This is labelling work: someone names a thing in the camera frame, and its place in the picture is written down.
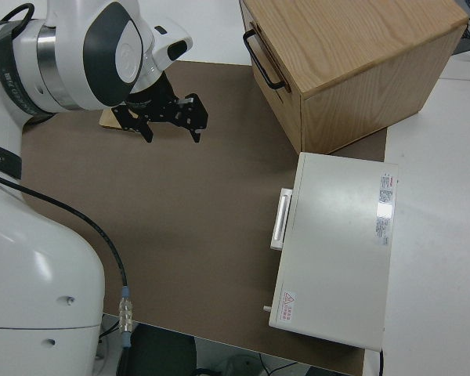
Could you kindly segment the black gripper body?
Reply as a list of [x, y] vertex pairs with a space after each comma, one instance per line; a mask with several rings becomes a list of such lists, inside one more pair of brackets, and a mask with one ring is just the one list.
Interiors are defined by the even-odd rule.
[[166, 76], [160, 76], [147, 89], [130, 94], [122, 105], [112, 108], [112, 113], [124, 130], [150, 131], [149, 122], [170, 122], [188, 131], [203, 131], [208, 123], [208, 113], [199, 96], [191, 93], [180, 99]]

